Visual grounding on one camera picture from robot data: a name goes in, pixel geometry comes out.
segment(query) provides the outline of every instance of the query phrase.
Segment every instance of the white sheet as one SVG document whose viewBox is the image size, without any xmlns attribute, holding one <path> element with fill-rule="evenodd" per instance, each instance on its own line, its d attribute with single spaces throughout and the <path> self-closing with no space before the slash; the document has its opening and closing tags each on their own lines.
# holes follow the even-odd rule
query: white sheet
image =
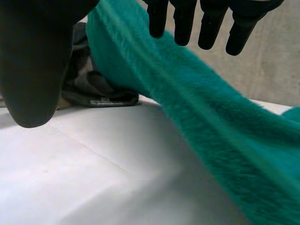
<svg viewBox="0 0 300 225">
<path fill-rule="evenodd" d="M 0 108 L 0 224 L 248 223 L 150 104 L 66 109 L 34 129 Z"/>
</svg>

